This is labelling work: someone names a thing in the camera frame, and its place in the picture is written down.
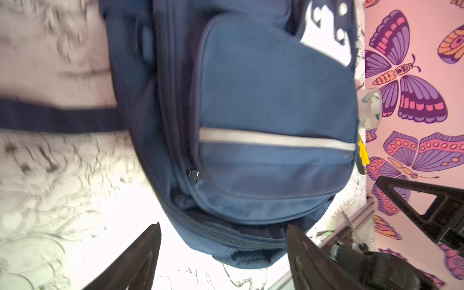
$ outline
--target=pink wall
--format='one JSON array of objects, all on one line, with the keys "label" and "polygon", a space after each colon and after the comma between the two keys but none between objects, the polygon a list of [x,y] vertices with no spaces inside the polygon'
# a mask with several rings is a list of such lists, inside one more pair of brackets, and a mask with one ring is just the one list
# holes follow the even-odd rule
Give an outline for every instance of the pink wall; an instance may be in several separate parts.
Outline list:
[{"label": "pink wall", "polygon": [[[383,90],[384,102],[398,100],[394,110],[384,104],[384,112],[391,115],[384,116],[379,128],[366,136],[372,161],[367,167],[367,188],[380,202],[376,246],[400,253],[415,267],[434,275],[438,286],[444,283],[442,289],[464,289],[464,259],[432,243],[373,188],[379,175],[464,188],[464,0],[365,2],[366,87]],[[413,62],[412,54],[414,66],[421,72],[406,66],[406,73],[396,73],[401,64]],[[392,67],[385,72],[394,70],[391,76],[395,79],[374,85],[389,64]],[[416,208],[432,202],[420,193],[403,194]]]}]

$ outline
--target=reflective strip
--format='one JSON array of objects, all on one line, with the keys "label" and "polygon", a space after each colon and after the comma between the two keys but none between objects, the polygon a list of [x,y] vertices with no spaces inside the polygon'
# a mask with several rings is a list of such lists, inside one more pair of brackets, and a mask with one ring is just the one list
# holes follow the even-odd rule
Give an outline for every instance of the reflective strip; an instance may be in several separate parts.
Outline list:
[{"label": "reflective strip", "polygon": [[300,148],[333,148],[354,151],[356,144],[334,139],[296,137],[252,131],[200,128],[200,142],[239,143]]}]

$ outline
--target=clear packing tape roll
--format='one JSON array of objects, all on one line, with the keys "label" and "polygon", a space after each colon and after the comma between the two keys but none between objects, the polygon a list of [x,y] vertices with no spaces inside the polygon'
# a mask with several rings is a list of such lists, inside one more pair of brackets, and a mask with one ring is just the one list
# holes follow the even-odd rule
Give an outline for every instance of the clear packing tape roll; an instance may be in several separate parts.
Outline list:
[{"label": "clear packing tape roll", "polygon": [[358,90],[357,94],[360,128],[377,128],[382,119],[382,94],[377,88]]}]

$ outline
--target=backpack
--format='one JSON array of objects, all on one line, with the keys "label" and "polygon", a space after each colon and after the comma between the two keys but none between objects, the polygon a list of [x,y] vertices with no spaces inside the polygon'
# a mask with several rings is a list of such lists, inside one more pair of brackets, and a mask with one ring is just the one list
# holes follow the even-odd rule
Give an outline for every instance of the backpack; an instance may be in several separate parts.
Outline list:
[{"label": "backpack", "polygon": [[306,232],[322,217],[357,155],[353,3],[335,19],[350,39],[348,67],[300,43],[308,4],[100,0],[117,110],[2,100],[0,126],[127,128],[188,246],[238,268],[270,266],[287,226]]}]

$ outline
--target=backpack strap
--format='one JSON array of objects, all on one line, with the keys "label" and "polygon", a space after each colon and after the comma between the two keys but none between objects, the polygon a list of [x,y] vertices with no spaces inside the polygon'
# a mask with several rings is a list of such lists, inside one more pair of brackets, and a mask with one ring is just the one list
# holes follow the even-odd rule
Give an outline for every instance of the backpack strap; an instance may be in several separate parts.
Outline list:
[{"label": "backpack strap", "polygon": [[116,108],[60,110],[0,99],[0,128],[29,132],[82,134],[125,130]]}]

